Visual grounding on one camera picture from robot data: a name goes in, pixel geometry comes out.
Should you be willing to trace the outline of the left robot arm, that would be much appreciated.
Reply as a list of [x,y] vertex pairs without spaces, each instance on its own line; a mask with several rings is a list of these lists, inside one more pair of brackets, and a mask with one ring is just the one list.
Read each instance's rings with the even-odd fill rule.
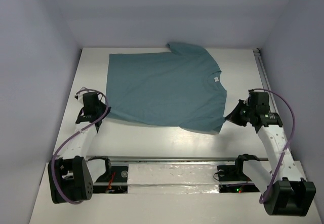
[[75,132],[53,153],[48,163],[52,202],[80,204],[89,200],[97,180],[113,178],[107,156],[89,157],[88,151],[110,113],[106,96],[97,90],[82,88],[75,98],[82,104],[75,121]]

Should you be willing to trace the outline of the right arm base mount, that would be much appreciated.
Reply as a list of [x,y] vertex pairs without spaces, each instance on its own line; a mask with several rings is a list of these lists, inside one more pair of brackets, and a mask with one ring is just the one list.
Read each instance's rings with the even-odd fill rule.
[[218,182],[220,193],[257,193],[258,188],[243,173],[238,173],[234,165],[218,165],[213,179]]

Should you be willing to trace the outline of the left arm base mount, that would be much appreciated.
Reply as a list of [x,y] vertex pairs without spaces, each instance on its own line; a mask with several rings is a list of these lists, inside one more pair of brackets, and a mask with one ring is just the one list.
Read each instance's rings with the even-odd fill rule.
[[112,163],[107,156],[102,156],[89,158],[87,167],[93,181],[94,194],[128,192],[128,165]]

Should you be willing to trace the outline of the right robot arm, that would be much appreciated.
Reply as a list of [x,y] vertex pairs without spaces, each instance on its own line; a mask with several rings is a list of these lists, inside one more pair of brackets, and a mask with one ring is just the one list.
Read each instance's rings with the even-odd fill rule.
[[270,110],[271,91],[249,90],[226,120],[245,127],[251,124],[266,150],[271,170],[267,171],[255,155],[239,155],[233,166],[218,167],[220,181],[244,181],[261,193],[259,203],[268,215],[306,216],[316,193],[296,167],[290,144],[295,131],[285,138],[282,120]]

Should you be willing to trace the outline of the teal t-shirt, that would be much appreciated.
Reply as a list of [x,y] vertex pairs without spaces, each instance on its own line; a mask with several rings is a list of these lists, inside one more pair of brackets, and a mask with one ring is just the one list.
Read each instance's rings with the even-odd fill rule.
[[203,47],[168,43],[160,53],[110,54],[110,118],[191,131],[219,132],[227,92],[221,68]]

